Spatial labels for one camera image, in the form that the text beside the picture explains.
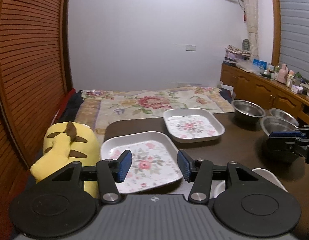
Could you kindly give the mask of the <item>floral bed blanket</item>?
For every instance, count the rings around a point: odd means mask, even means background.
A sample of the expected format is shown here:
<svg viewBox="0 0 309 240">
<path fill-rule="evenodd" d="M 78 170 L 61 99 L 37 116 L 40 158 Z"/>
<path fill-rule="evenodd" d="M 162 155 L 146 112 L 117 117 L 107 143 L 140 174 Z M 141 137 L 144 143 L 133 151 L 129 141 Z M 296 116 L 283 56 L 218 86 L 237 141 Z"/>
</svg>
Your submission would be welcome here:
<svg viewBox="0 0 309 240">
<path fill-rule="evenodd" d="M 201 108 L 210 113 L 229 113 L 234 108 L 218 87 L 186 86 L 157 91 L 84 90 L 75 122 L 89 126 L 99 142 L 106 128 L 120 120 L 161 118 L 169 109 Z"/>
</svg>

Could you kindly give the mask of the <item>deep small steel bowl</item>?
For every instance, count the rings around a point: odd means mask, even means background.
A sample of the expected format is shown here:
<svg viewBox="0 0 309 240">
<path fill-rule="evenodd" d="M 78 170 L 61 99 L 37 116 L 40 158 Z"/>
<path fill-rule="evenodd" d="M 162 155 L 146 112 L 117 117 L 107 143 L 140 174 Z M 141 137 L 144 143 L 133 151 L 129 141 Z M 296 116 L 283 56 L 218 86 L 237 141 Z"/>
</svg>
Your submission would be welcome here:
<svg viewBox="0 0 309 240">
<path fill-rule="evenodd" d="M 235 118 L 245 123 L 257 123 L 266 116 L 266 112 L 259 105 L 246 100 L 233 100 Z"/>
</svg>

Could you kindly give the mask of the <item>large floral square plate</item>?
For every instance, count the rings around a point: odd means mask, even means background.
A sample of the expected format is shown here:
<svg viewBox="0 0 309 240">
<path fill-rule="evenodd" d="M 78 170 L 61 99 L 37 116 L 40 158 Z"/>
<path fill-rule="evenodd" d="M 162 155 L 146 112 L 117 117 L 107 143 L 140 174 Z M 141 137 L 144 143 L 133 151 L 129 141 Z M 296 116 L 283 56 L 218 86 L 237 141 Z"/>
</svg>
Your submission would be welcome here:
<svg viewBox="0 0 309 240">
<path fill-rule="evenodd" d="M 254 168 L 252 169 L 254 176 L 248 181 L 243 181 L 246 186 L 260 186 L 260 185 L 276 185 L 276 187 L 288 192 L 280 180 L 269 170 L 264 168 Z M 221 193 L 226 191 L 226 181 L 225 180 L 216 180 L 212 181 L 212 188 L 210 190 L 210 199 L 218 197 Z"/>
</svg>

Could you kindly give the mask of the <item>medium steel bowl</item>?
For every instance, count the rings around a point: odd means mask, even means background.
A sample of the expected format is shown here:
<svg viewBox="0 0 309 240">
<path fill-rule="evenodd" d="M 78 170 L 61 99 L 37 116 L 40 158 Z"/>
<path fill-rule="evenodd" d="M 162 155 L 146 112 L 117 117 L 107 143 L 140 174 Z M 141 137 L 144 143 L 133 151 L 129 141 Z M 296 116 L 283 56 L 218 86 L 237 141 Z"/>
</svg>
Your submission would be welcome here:
<svg viewBox="0 0 309 240">
<path fill-rule="evenodd" d="M 287 113 L 284 110 L 272 108 L 272 109 L 269 110 L 269 113 L 270 113 L 271 116 L 286 120 L 289 123 L 291 123 L 291 124 L 293 124 L 297 127 L 299 126 L 299 122 L 297 121 L 297 119 L 295 119 L 291 114 Z"/>
</svg>

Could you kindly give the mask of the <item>beige curtain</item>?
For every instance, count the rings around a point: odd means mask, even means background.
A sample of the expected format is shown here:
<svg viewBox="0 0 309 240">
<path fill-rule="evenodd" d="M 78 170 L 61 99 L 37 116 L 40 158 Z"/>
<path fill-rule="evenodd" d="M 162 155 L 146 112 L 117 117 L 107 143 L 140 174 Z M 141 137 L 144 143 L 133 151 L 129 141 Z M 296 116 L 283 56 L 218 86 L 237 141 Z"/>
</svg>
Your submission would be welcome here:
<svg viewBox="0 0 309 240">
<path fill-rule="evenodd" d="M 258 48 L 258 0 L 244 0 L 248 39 L 250 41 L 250 59 L 259 59 Z"/>
</svg>

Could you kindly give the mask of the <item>window roller blind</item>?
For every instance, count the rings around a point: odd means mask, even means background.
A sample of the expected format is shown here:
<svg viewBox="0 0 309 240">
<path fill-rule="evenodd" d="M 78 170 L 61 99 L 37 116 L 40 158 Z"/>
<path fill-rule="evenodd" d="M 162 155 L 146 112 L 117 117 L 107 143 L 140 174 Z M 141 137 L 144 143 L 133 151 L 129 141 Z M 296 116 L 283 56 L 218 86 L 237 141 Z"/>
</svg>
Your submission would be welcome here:
<svg viewBox="0 0 309 240">
<path fill-rule="evenodd" d="M 309 81 L 309 0 L 279 0 L 279 62 Z"/>
</svg>

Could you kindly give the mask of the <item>yellow plush toy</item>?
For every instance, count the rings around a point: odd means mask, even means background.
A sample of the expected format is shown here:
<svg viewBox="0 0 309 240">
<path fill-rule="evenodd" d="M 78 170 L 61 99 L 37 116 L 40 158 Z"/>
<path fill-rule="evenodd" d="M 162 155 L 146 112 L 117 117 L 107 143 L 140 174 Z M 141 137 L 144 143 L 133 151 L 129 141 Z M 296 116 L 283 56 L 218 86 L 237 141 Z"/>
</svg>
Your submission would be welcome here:
<svg viewBox="0 0 309 240">
<path fill-rule="evenodd" d="M 73 161 L 94 166 L 100 160 L 100 144 L 84 124 L 62 122 L 50 126 L 43 141 L 43 156 L 30 168 L 39 182 Z"/>
</svg>

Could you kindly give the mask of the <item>wooden louvered wardrobe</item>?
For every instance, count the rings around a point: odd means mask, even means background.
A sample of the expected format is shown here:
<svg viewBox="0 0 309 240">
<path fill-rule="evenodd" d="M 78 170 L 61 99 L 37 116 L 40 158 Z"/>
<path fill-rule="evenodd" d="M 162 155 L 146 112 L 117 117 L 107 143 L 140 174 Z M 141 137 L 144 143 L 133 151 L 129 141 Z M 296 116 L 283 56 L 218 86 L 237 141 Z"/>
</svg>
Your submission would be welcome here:
<svg viewBox="0 0 309 240">
<path fill-rule="evenodd" d="M 67 16 L 68 0 L 0 0 L 0 239 L 10 236 L 10 202 L 73 87 Z"/>
</svg>

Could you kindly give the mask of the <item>pink thermos jug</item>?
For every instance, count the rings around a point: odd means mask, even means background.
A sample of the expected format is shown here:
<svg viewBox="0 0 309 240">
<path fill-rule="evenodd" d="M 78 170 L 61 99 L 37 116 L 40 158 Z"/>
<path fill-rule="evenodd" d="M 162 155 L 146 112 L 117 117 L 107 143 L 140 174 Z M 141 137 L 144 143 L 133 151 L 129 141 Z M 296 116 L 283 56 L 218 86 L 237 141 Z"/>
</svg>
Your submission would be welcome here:
<svg viewBox="0 0 309 240">
<path fill-rule="evenodd" d="M 278 72 L 277 81 L 282 84 L 286 84 L 287 81 L 287 75 L 289 73 L 289 69 L 286 64 L 282 64 L 282 67 L 280 68 Z"/>
</svg>

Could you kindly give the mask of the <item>white tissue box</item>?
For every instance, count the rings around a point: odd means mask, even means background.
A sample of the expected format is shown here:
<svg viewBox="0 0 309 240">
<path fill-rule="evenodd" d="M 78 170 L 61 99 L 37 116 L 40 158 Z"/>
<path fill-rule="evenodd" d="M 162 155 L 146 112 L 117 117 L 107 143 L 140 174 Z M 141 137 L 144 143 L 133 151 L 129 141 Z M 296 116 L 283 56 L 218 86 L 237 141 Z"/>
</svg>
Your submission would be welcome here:
<svg viewBox="0 0 309 240">
<path fill-rule="evenodd" d="M 303 87 L 302 86 L 297 86 L 297 85 L 292 85 L 291 86 L 291 92 L 293 92 L 295 94 L 302 94 Z"/>
</svg>

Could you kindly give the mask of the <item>white wall switch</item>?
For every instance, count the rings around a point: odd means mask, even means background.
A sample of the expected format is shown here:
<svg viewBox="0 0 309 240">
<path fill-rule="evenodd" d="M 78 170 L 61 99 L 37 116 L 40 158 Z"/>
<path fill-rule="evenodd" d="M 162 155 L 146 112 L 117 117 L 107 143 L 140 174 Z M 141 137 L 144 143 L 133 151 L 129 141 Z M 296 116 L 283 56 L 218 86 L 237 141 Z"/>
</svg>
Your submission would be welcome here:
<svg viewBox="0 0 309 240">
<path fill-rule="evenodd" d="M 196 51 L 195 45 L 186 44 L 186 51 Z"/>
</svg>

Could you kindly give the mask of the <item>large steel bowl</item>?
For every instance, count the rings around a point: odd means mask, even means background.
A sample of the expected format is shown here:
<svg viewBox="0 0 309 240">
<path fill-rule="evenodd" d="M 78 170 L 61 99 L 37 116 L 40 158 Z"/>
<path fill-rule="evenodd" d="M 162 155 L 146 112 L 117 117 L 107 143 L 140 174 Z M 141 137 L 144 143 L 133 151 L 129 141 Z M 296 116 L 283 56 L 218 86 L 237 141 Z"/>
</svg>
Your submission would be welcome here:
<svg viewBox="0 0 309 240">
<path fill-rule="evenodd" d="M 267 136 L 272 132 L 295 131 L 298 129 L 294 124 L 274 116 L 265 116 L 261 118 L 260 126 Z"/>
</svg>

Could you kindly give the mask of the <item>blue box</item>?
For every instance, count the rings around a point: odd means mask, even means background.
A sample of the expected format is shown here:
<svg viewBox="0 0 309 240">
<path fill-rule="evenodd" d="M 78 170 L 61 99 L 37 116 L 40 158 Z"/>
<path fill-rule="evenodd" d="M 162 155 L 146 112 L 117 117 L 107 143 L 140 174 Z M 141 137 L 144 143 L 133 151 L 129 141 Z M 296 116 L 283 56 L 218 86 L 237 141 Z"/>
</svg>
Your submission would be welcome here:
<svg viewBox="0 0 309 240">
<path fill-rule="evenodd" d="M 258 67 L 263 68 L 263 69 L 267 68 L 267 62 L 261 61 L 261 60 L 258 60 L 258 59 L 253 60 L 253 65 L 258 66 Z"/>
</svg>

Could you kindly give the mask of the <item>wooden sideboard cabinet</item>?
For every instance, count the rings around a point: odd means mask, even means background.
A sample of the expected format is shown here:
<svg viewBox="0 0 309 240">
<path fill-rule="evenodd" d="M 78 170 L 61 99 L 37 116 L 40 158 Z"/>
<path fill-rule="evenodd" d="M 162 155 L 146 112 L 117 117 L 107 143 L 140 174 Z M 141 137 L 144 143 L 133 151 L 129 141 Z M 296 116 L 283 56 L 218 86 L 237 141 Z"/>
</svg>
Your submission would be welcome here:
<svg viewBox="0 0 309 240">
<path fill-rule="evenodd" d="M 234 88 L 236 99 L 250 101 L 263 109 L 284 110 L 301 125 L 309 125 L 309 97 L 292 92 L 284 84 L 224 63 L 220 81 Z"/>
</svg>

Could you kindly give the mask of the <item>folded fabric pile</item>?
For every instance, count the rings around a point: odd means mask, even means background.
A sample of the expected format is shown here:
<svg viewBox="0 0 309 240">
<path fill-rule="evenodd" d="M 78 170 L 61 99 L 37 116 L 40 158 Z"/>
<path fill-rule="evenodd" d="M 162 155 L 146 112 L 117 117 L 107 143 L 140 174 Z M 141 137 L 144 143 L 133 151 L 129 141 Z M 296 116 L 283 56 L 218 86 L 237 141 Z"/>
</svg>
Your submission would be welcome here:
<svg viewBox="0 0 309 240">
<path fill-rule="evenodd" d="M 225 61 L 236 64 L 239 61 L 250 60 L 251 52 L 229 45 L 225 48 Z"/>
</svg>

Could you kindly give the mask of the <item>white paper bag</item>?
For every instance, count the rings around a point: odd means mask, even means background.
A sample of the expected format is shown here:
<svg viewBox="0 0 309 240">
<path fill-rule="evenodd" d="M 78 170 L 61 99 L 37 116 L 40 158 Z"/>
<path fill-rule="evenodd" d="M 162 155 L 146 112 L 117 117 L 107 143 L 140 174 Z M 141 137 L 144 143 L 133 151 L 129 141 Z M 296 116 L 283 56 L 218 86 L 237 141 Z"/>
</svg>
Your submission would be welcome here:
<svg viewBox="0 0 309 240">
<path fill-rule="evenodd" d="M 234 87 L 220 84 L 220 95 L 227 100 L 233 100 Z"/>
</svg>

